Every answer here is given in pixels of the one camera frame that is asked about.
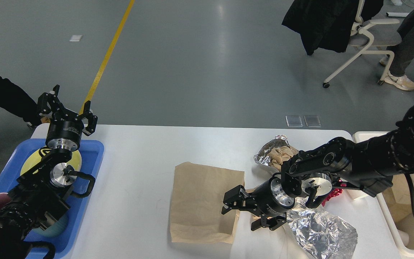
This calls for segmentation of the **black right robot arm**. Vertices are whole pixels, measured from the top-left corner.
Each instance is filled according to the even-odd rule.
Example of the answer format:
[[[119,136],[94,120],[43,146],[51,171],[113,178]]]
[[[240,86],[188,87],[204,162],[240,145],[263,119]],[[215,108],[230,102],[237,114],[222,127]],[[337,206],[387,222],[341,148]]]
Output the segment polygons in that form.
[[[309,151],[299,151],[279,172],[248,193],[242,185],[225,192],[222,214],[245,210],[257,216],[251,230],[271,231],[286,223],[286,212],[297,197],[307,198],[307,208],[317,208],[336,189],[360,190],[371,197],[392,187],[394,175],[405,175],[414,216],[414,105],[397,129],[354,143],[343,137]]]

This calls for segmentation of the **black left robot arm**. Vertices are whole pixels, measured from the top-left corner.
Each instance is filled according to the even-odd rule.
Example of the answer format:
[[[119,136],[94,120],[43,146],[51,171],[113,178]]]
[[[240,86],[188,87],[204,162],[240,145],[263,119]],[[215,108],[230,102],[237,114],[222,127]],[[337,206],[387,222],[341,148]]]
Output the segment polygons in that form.
[[[81,114],[64,107],[56,85],[38,99],[38,112],[50,118],[45,145],[51,149],[32,168],[18,177],[8,192],[9,202],[0,208],[0,259],[25,259],[33,248],[45,248],[45,259],[53,259],[55,246],[47,241],[25,241],[33,228],[47,228],[70,209],[66,200],[88,197],[95,177],[67,164],[79,149],[82,135],[95,132],[98,117],[90,110],[90,101]],[[66,164],[63,169],[56,166]]]

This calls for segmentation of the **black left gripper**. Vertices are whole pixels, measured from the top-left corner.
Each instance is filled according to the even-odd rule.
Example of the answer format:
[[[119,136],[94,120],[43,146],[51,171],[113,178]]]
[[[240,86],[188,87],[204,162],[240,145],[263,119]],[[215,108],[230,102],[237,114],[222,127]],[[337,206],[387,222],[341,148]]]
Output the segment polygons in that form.
[[[90,109],[91,101],[84,103],[82,114],[78,121],[65,121],[65,107],[59,100],[60,86],[56,85],[48,93],[38,98],[37,112],[42,123],[50,123],[45,144],[50,149],[67,149],[76,151],[80,147],[82,133],[90,136],[96,130],[98,116]]]

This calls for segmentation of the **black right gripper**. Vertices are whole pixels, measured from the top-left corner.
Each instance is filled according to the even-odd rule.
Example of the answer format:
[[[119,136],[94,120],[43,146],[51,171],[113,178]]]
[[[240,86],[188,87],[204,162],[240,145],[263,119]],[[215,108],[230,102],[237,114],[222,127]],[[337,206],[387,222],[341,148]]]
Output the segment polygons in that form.
[[[281,179],[273,177],[256,187],[252,195],[246,192],[243,185],[228,190],[224,194],[221,214],[225,215],[231,210],[244,210],[260,217],[251,223],[251,231],[259,228],[275,231],[286,223],[285,212],[292,209],[294,205],[295,198],[285,193]]]

